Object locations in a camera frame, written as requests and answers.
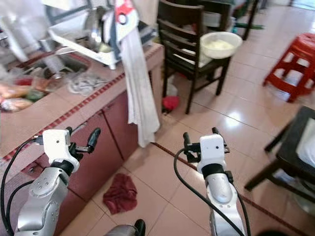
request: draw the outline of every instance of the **red tile trim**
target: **red tile trim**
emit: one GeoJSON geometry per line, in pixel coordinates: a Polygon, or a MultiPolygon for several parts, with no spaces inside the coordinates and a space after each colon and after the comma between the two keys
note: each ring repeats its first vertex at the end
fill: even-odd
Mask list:
{"type": "MultiPolygon", "coordinates": [[[[162,149],[163,151],[165,151],[166,153],[170,154],[171,156],[175,157],[175,153],[173,153],[172,151],[168,150],[167,148],[163,147],[162,145],[158,144],[158,143],[152,143],[153,145],[157,146],[158,148],[162,149]]],[[[183,162],[184,164],[188,165],[189,167],[193,168],[195,171],[197,171],[197,168],[190,164],[188,161],[182,159],[182,158],[178,158],[179,161],[183,162]]],[[[242,199],[247,202],[248,204],[252,205],[254,208],[260,210],[261,212],[265,213],[266,215],[268,215],[269,217],[273,218],[274,220],[278,221],[279,223],[283,224],[284,226],[286,226],[287,228],[289,228],[290,230],[294,231],[295,233],[301,235],[301,236],[309,236],[306,233],[300,231],[299,229],[295,228],[294,226],[290,225],[289,223],[285,222],[284,220],[282,220],[281,218],[277,217],[276,215],[274,215],[273,213],[269,212],[268,210],[266,210],[265,208],[263,208],[262,206],[256,204],[255,202],[253,202],[252,200],[248,199],[247,197],[242,196],[242,199]]]]}
{"type": "MultiPolygon", "coordinates": [[[[163,47],[159,46],[157,47],[154,51],[152,51],[150,54],[146,55],[146,60],[148,60],[149,58],[151,58],[154,54],[156,54],[158,51],[162,50],[163,47]]],[[[76,59],[82,61],[83,63],[86,64],[91,64],[87,59],[80,57],[76,54],[71,54],[72,57],[75,57],[76,59]]],[[[115,85],[117,82],[119,82],[120,80],[122,80],[125,77],[125,73],[120,74],[119,76],[117,76],[114,80],[108,82],[107,84],[105,84],[103,87],[101,87],[100,89],[98,89],[97,91],[95,91],[93,94],[91,94],[89,97],[87,97],[86,99],[84,99],[80,104],[78,104],[77,106],[75,106],[74,108],[72,108],[70,111],[68,111],[67,113],[63,114],[61,117],[59,117],[58,119],[56,119],[54,122],[52,122],[51,124],[47,125],[45,128],[43,128],[42,130],[40,130],[36,135],[41,135],[43,133],[44,130],[46,129],[52,129],[54,127],[56,127],[58,124],[62,123],[63,121],[66,120],[66,118],[70,117],[71,115],[73,115],[74,113],[76,113],[77,111],[79,111],[82,107],[86,106],[89,102],[91,102],[93,99],[97,98],[98,96],[100,96],[102,93],[104,93],[106,90],[108,90],[110,87],[112,87],[113,85],[115,85]]],[[[14,155],[14,153],[16,152],[18,147],[16,147],[14,150],[12,150],[8,155],[6,155],[5,157],[3,157],[3,160],[5,161],[9,161],[12,156],[14,155]]]]}

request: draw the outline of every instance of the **kitchen counter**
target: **kitchen counter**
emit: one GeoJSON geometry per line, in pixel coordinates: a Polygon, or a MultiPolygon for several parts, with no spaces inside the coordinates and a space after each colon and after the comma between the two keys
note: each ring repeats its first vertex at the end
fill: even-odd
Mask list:
{"type": "MultiPolygon", "coordinates": [[[[151,72],[157,110],[160,112],[162,90],[160,67],[164,59],[163,46],[154,43],[144,50],[147,67],[151,72]]],[[[91,62],[88,72],[95,73],[110,81],[95,90],[90,96],[70,93],[64,86],[22,111],[1,114],[0,177],[8,160],[11,159],[16,148],[22,142],[34,135],[41,134],[46,129],[78,127],[126,90],[124,68],[121,62],[117,64],[116,70],[110,70],[92,59],[88,60],[91,62]]],[[[43,153],[43,146],[30,145],[25,148],[20,152],[17,161],[11,168],[11,174],[7,181],[43,153]]]]}

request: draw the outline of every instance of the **red plastic stool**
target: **red plastic stool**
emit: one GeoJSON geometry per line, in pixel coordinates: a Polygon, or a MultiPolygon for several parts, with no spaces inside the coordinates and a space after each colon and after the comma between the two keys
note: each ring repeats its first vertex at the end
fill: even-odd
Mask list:
{"type": "Polygon", "coordinates": [[[283,54],[282,58],[278,61],[277,65],[272,69],[270,74],[266,77],[263,86],[270,82],[278,89],[290,93],[288,102],[294,102],[297,96],[303,94],[309,94],[315,88],[315,34],[304,33],[294,39],[290,47],[283,54]],[[293,54],[293,58],[290,62],[286,62],[285,58],[289,54],[293,54]],[[300,65],[299,59],[304,59],[309,62],[309,66],[300,65]],[[284,69],[282,78],[275,75],[276,70],[284,69]],[[287,83],[283,78],[291,71],[296,70],[303,74],[297,86],[287,83]],[[313,84],[310,88],[306,88],[305,84],[312,80],[313,84]]]}

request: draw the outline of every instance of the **cabinet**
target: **cabinet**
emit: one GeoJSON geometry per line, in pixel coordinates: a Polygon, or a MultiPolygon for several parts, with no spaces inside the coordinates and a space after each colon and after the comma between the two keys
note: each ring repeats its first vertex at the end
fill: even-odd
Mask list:
{"type": "MultiPolygon", "coordinates": [[[[18,175],[12,178],[6,185],[5,185],[5,202],[7,203],[10,194],[12,191],[17,188],[19,185],[36,179],[40,173],[43,171],[39,165],[35,162],[28,165],[25,169],[23,169],[18,175]]],[[[13,230],[15,230],[17,225],[17,219],[21,208],[23,207],[24,203],[26,202],[29,195],[29,185],[25,186],[24,188],[20,189],[11,205],[11,224],[13,230]]],[[[68,191],[68,195],[64,202],[61,205],[60,215],[58,219],[58,223],[55,230],[55,235],[61,233],[61,231],[71,222],[71,220],[84,208],[86,203],[76,196],[71,191],[68,191]]],[[[0,236],[7,236],[5,231],[4,225],[2,221],[0,222],[0,236]]]]}
{"type": "Polygon", "coordinates": [[[123,159],[127,160],[138,148],[137,125],[128,124],[127,92],[120,94],[103,111],[123,159]]]}
{"type": "MultiPolygon", "coordinates": [[[[85,146],[90,134],[97,127],[101,129],[101,134],[94,152],[84,155],[80,161],[79,170],[71,175],[69,181],[69,189],[86,202],[123,164],[102,112],[98,112],[87,120],[77,132],[71,135],[71,141],[76,142],[78,146],[85,146]]],[[[42,155],[37,159],[37,163],[42,167],[49,166],[48,157],[42,155]]]]}

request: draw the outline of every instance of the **white dish rack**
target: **white dish rack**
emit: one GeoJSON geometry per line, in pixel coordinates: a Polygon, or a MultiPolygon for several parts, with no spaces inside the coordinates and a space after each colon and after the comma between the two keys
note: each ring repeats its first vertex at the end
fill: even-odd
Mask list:
{"type": "Polygon", "coordinates": [[[60,44],[70,47],[83,55],[95,59],[105,65],[108,65],[111,70],[116,69],[118,60],[115,58],[113,51],[108,53],[96,53],[80,44],[75,42],[76,38],[85,36],[83,29],[85,19],[88,13],[84,12],[70,20],[63,21],[59,24],[49,27],[48,32],[53,40],[60,44]]]}

